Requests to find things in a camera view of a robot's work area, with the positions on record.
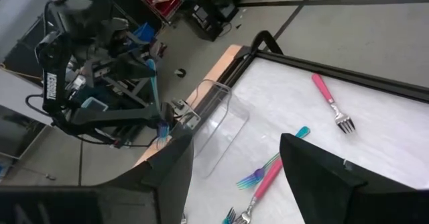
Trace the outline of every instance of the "wheel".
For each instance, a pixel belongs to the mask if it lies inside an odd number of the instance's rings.
[[[186,71],[182,68],[179,68],[174,71],[174,74],[176,74],[176,76],[179,76],[180,78],[184,78],[186,76]]]

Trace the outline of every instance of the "small black object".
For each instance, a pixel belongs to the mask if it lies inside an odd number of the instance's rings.
[[[184,19],[191,30],[199,38],[212,42],[239,11],[232,0],[189,0],[184,8]]]
[[[429,223],[429,190],[414,190],[288,133],[280,156],[306,224]]]
[[[174,74],[176,74],[176,76],[179,76],[180,78],[184,78],[186,76],[186,71],[183,68],[179,68],[174,71]]]
[[[49,175],[49,174],[45,175],[45,177],[46,177],[48,180],[52,180],[52,181],[55,181],[55,180],[56,180],[56,177],[55,177],[55,176],[51,176],[51,175]]]

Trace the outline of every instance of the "black floor line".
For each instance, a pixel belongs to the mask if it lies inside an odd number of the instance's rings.
[[[280,29],[275,33],[274,39],[278,39],[281,34],[286,30],[286,28],[292,23],[292,21],[295,19],[295,17],[299,14],[301,9],[304,7],[305,3],[309,0],[303,0],[302,3],[295,9],[295,11],[289,16],[288,20],[284,22],[284,24],[280,27]]]
[[[429,3],[429,0],[293,0],[240,3],[239,7],[267,7],[267,6],[304,6],[304,5],[389,5],[404,3]]]

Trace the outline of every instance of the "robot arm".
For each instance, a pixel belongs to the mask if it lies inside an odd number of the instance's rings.
[[[94,111],[80,108],[80,105],[69,100],[65,89],[66,68],[72,56],[78,59],[77,67],[88,61],[118,60],[121,64],[126,64],[128,59],[133,58],[128,56],[127,52],[116,56],[109,54],[111,46],[115,45],[112,42],[116,43],[114,40],[117,33],[123,35],[123,32],[127,32],[127,21],[91,18],[91,5],[90,0],[57,0],[51,1],[46,7],[54,16],[58,31],[48,33],[35,49],[36,58],[44,69],[43,110],[53,119],[53,124],[67,134],[88,134],[106,144],[115,144],[117,139],[98,133],[97,129],[101,127],[147,125],[158,128],[161,123],[172,127],[174,110],[167,103],[162,104],[161,111],[158,111],[155,105],[144,109]],[[147,45],[144,42],[136,42],[135,38],[131,39],[139,45]]]

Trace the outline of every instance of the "black panel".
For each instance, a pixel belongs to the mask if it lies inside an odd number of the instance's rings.
[[[0,223],[178,224],[194,156],[192,135],[182,134],[104,184],[0,186]]]
[[[429,190],[414,190],[291,134],[282,134],[280,156],[306,224],[429,223]]]
[[[37,77],[21,76],[36,85],[42,86],[43,69],[38,64],[34,51],[27,46],[17,44],[6,56],[4,65],[8,70]]]

